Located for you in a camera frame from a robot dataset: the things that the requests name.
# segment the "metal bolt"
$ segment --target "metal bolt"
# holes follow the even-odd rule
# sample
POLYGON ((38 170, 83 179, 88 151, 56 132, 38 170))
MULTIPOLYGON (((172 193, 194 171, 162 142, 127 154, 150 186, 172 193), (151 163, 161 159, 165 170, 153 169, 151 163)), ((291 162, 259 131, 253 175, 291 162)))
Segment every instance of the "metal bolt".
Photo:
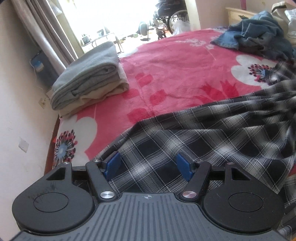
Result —
POLYGON ((185 198, 195 198, 197 194, 194 191, 185 191, 182 193, 182 196, 185 198))
POLYGON ((101 198, 104 198, 104 199, 109 199, 109 198, 113 198, 115 196, 115 193, 114 192, 110 192, 110 191, 105 191, 105 192, 102 192, 100 194, 101 198))

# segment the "light switch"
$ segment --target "light switch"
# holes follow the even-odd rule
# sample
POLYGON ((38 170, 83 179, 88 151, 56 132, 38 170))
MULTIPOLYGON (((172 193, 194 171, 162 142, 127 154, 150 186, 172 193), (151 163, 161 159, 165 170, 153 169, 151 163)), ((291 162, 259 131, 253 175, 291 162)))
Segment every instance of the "light switch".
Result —
POLYGON ((24 139, 20 138, 19 148, 27 153, 29 148, 29 143, 27 143, 24 139))

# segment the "wooden bed frame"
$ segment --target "wooden bed frame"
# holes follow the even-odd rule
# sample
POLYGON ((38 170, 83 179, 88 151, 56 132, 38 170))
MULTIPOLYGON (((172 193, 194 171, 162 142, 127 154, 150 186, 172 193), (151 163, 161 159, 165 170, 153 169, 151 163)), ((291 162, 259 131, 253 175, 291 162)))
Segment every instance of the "wooden bed frame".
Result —
POLYGON ((54 130, 52 133, 52 138, 50 140, 48 152, 47 152, 47 158, 45 162, 45 168, 44 168, 44 174, 47 174, 51 169, 54 161, 54 147, 55 147, 55 140, 57 138, 57 132, 59 130, 59 117, 57 118, 57 121, 54 125, 54 130))

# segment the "logo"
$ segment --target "logo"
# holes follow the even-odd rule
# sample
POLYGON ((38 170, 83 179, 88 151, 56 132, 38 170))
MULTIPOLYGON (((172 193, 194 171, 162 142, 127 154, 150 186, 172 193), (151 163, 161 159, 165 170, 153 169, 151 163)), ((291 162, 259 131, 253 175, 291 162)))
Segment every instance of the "logo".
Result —
POLYGON ((146 199, 150 199, 150 198, 153 198, 153 197, 152 197, 151 195, 148 194, 148 195, 145 195, 144 198, 146 198, 146 199))

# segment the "white plastic bag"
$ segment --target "white plastic bag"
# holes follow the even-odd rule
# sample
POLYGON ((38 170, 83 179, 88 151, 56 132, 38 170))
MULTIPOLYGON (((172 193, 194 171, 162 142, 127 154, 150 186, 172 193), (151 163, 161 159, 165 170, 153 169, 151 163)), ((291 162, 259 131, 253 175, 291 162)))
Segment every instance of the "white plastic bag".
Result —
POLYGON ((172 26, 174 30, 173 35, 185 33, 190 31, 190 23, 183 22, 182 20, 178 19, 172 26))

